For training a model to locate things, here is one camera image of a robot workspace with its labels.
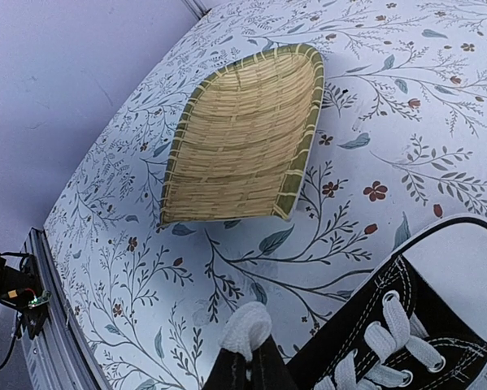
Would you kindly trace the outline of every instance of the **grey leaf motif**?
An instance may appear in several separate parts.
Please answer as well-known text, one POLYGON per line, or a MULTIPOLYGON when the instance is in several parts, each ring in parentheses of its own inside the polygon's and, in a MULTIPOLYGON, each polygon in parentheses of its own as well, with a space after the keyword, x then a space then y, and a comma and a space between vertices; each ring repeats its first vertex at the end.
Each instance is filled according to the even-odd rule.
POLYGON ((294 28, 291 28, 289 31, 287 31, 287 34, 295 33, 298 31, 304 24, 299 24, 298 26, 295 26, 294 28))
POLYGON ((448 95, 454 95, 453 92, 449 91, 447 88, 442 87, 441 85, 435 85, 435 89, 440 93, 447 93, 448 95))
POLYGON ((411 237, 411 232, 409 230, 409 223, 407 223, 406 213, 402 213, 402 223, 397 227, 395 232, 395 246, 394 249, 399 247, 411 237))
POLYGON ((105 326, 106 330, 110 333, 113 333, 114 335, 119 335, 120 332, 119 330, 116 328, 115 325, 111 325, 110 323, 108 323, 106 326, 105 326))
POLYGON ((365 67, 354 67, 353 69, 350 69, 349 71, 346 71, 346 73, 356 73, 356 72, 360 72, 360 71, 363 71, 364 69, 366 69, 367 67, 370 67, 371 65, 367 65, 365 67))
POLYGON ((162 154, 162 152, 167 149, 167 147, 169 146, 169 144, 171 144, 171 142, 168 142, 167 144, 163 144, 161 146, 159 146, 158 148, 156 148, 153 152, 153 158, 155 157, 158 157, 160 154, 162 154))
POLYGON ((351 294, 354 292, 354 290, 340 290, 340 291, 337 291, 337 295, 339 297, 342 297, 344 299, 350 299, 351 298, 351 294))
POLYGON ((156 390, 156 383, 152 379, 148 379, 147 381, 140 383, 135 390, 156 390))
POLYGON ((241 222, 240 219, 234 219, 233 221, 225 221, 224 226, 226 229, 232 229, 241 222))
POLYGON ((290 233, 293 231, 294 225, 288 230, 283 230, 282 232, 272 233, 270 236, 266 237, 259 243, 259 250, 268 256, 272 254, 276 249, 278 249, 287 238, 289 238, 290 233))
POLYGON ((274 46, 274 42, 268 41, 268 43, 263 47, 262 51, 270 50, 274 46))
POLYGON ((384 60, 384 67, 382 68, 383 71, 387 69, 391 69, 395 64, 395 56, 391 54, 387 59, 384 60))
POLYGON ((395 80, 395 85, 398 86, 398 89, 400 89, 404 93, 407 93, 407 84, 406 84, 406 81, 400 80, 400 79, 396 79, 395 80))
POLYGON ((138 217, 136 215, 128 215, 125 220, 126 222, 138 222, 138 217))
POLYGON ((229 36, 229 37, 226 37, 225 39, 223 39, 223 40, 220 42, 220 45, 221 45, 222 43, 227 43, 228 41, 231 41, 232 39, 233 39, 233 36, 232 36, 232 35, 231 35, 231 36, 229 36))
POLYGON ((159 332, 154 337, 154 349, 156 350, 156 354, 159 355, 159 358, 163 359, 165 357, 162 348, 162 328, 160 328, 159 332))
POLYGON ((172 234, 175 236, 188 236, 189 234, 193 234, 196 232, 195 230, 191 230, 186 227, 183 223, 178 223, 172 229, 172 234))
POLYGON ((423 37, 426 37, 426 38, 447 38, 447 35, 444 35, 444 34, 440 34, 439 32, 436 32, 436 31, 433 31, 433 30, 430 30, 428 28, 426 28, 423 32, 422 32, 422 36, 423 37))
POLYGON ((137 96, 135 96, 133 99, 131 99, 131 101, 133 102, 133 101, 137 100, 141 95, 142 95, 142 92, 139 92, 137 94, 137 96))
POLYGON ((367 132, 362 132, 353 141, 349 141, 349 142, 346 142, 345 144, 338 145, 338 146, 340 148, 350 150, 350 149, 362 148, 363 146, 366 146, 369 143, 370 143, 369 134, 367 132))
POLYGON ((259 283, 252 283, 250 285, 250 289, 256 296, 256 301, 263 303, 264 305, 268 302, 267 292, 263 288, 263 286, 259 283))

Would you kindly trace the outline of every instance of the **black shoe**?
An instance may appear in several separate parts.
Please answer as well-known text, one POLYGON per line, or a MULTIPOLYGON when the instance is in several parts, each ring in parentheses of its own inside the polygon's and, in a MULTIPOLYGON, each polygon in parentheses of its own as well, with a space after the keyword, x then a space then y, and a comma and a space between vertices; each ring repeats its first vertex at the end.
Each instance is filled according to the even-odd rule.
POLYGON ((404 243, 287 367, 299 390, 487 389, 487 223, 404 243))

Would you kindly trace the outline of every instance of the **shoe stitching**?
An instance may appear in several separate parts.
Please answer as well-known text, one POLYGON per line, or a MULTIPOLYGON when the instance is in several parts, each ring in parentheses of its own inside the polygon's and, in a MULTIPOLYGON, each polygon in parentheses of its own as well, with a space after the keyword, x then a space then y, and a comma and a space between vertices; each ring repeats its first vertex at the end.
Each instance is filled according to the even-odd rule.
POLYGON ((420 388, 419 390, 433 390, 434 388, 438 388, 439 385, 442 385, 444 382, 451 378, 455 378, 458 373, 463 374, 466 376, 462 370, 464 368, 468 368, 475 360, 477 359, 477 355, 473 354, 466 358, 462 364, 457 364, 453 370, 448 371, 445 373, 440 379, 435 380, 434 382, 426 384, 423 388, 420 388))
MULTIPOLYGON (((393 264, 391 264, 389 266, 388 270, 386 270, 386 272, 383 274, 383 276, 388 275, 395 267, 396 267, 396 261, 394 261, 393 264)), ((365 311, 360 316, 359 321, 355 324, 354 329, 346 338, 346 341, 343 344, 343 346, 341 347, 341 349, 339 350, 339 353, 336 355, 336 357, 329 364, 328 369, 325 371, 323 376, 326 376, 326 374, 328 372, 330 372, 330 370, 333 368, 333 365, 335 364, 335 362, 339 362, 342 359, 344 352, 350 347, 351 343, 353 343, 353 341, 356 337, 356 334, 359 332, 359 329, 362 327, 364 321, 366 320, 368 315, 371 313, 371 311, 373 309, 373 302, 376 302, 377 296, 379 296, 379 295, 380 295, 380 289, 376 289, 375 292, 373 293, 372 297, 370 298, 369 302, 366 304, 365 311)))
MULTIPOLYGON (((403 289, 403 291, 402 291, 402 299, 403 299, 404 302, 407 301, 406 302, 406 305, 409 305, 409 302, 411 302, 411 294, 412 294, 412 291, 411 291, 411 281, 410 281, 409 275, 407 273, 406 265, 404 264, 404 261, 400 257, 398 257, 394 261, 394 265, 399 269, 399 272, 396 275, 399 276, 402 279, 402 289, 403 289)), ((376 355, 372 351, 366 353, 366 355, 364 355, 363 359, 357 365, 357 371, 360 374, 362 374, 362 371, 365 370, 365 368, 372 362, 372 360, 375 359, 375 357, 376 357, 376 355)))
MULTIPOLYGON (((433 347, 457 347, 457 348, 466 349, 466 350, 468 350, 468 351, 470 351, 470 352, 472 352, 472 353, 474 353, 480 357, 483 357, 484 355, 483 355, 483 353, 481 353, 476 348, 482 349, 483 352, 485 352, 485 353, 487 352, 487 350, 484 349, 484 347, 482 347, 478 344, 472 343, 470 341, 456 339, 454 337, 440 337, 438 339, 432 340, 430 342, 430 344, 433 347)), ((411 354, 407 350, 405 350, 403 353, 398 355, 394 360, 390 360, 389 364, 395 365, 395 364, 401 363, 404 360, 406 360, 407 358, 409 358, 410 356, 411 356, 411 354)))

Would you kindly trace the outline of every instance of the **white patterned surface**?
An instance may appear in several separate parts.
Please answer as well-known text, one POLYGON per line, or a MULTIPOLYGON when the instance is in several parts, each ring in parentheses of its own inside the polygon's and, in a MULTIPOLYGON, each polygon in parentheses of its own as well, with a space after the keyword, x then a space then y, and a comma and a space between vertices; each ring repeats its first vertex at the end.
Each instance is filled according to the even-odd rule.
POLYGON ((133 92, 45 225, 113 388, 200 388, 224 322, 255 299, 292 356, 412 232, 487 217, 487 0, 415 3, 229 3, 133 92), (293 220, 160 228, 189 94, 218 67, 300 42, 324 55, 327 93, 293 220))

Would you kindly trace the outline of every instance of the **woven bamboo tray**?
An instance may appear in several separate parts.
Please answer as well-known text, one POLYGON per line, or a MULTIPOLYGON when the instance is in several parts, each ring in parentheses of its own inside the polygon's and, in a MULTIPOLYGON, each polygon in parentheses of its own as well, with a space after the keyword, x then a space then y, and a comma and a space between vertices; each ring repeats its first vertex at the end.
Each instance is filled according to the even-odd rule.
POLYGON ((257 53, 208 76, 176 129, 161 224, 261 215, 288 219, 323 89, 323 62, 309 45, 257 53))

